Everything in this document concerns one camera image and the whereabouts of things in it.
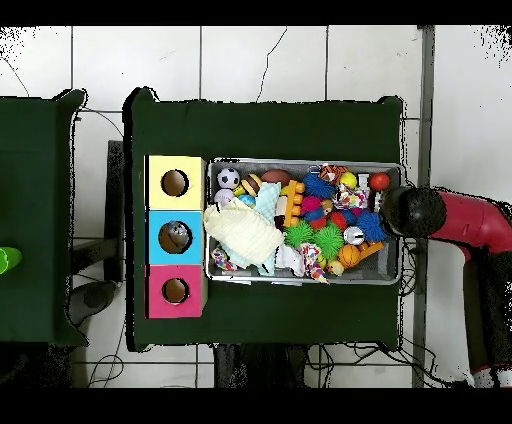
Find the ball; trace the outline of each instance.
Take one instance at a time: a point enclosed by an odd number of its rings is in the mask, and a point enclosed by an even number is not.
[[[327,269],[326,271],[329,274],[337,275],[338,277],[343,274],[343,271],[345,271],[345,268],[343,268],[343,265],[341,265],[340,261],[337,261],[336,259],[331,259],[327,262]]]
[[[281,183],[281,187],[290,184],[292,176],[282,169],[271,169],[261,176],[261,181],[266,183]]]
[[[338,252],[338,258],[344,268],[352,268],[360,261],[361,253],[359,249],[352,244],[345,244]]]
[[[369,186],[373,191],[382,191],[388,188],[389,183],[390,179],[388,174],[385,172],[377,172],[370,177]]]
[[[235,197],[235,195],[229,188],[221,188],[217,193],[215,193],[215,196],[213,196],[213,201],[221,206],[225,206],[233,197]]]
[[[359,227],[348,227],[343,232],[343,238],[347,243],[358,246],[364,241],[364,233]]]
[[[348,187],[350,190],[354,190],[357,186],[357,178],[352,172],[345,172],[340,178],[340,184]]]
[[[234,189],[240,184],[240,175],[233,168],[224,168],[217,174],[217,181],[220,188]]]
[[[249,206],[251,209],[256,206],[256,200],[254,197],[249,196],[248,194],[242,194],[241,196],[238,196],[238,199],[244,204]]]

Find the yellow toy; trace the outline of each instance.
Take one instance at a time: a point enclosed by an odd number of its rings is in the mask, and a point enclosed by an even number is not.
[[[345,172],[340,178],[340,184],[348,187],[350,190],[354,190],[357,186],[357,178],[352,172]]]
[[[300,205],[302,205],[302,194],[306,187],[304,183],[290,180],[290,184],[281,189],[281,195],[287,196],[286,211],[284,214],[284,226],[296,227],[299,225]]]

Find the blue box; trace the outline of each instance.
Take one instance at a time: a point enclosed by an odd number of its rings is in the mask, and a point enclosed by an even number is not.
[[[192,243],[182,253],[167,253],[158,242],[163,225],[180,221],[192,234]],[[201,211],[149,211],[149,263],[150,265],[202,265],[203,226]]]

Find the dark green tabletop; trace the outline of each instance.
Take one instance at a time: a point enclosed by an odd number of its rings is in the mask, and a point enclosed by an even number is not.
[[[126,181],[132,190],[127,192],[127,274],[134,277],[128,277],[127,286],[128,313],[133,313],[129,344],[130,339],[137,348],[382,341],[395,348],[398,284],[296,287],[210,281],[201,318],[144,318],[142,170],[145,154],[399,163],[401,112],[396,97],[379,103],[223,104],[158,102],[149,89],[135,90],[123,112],[127,154],[133,160]]]
[[[0,275],[0,340],[83,344],[65,316],[70,273],[70,128],[84,99],[0,98],[0,246],[22,262]]]

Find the red ball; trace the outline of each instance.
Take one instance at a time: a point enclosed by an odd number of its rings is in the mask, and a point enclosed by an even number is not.
[[[388,188],[390,179],[388,174],[377,172],[370,177],[369,185],[373,191],[382,191]]]

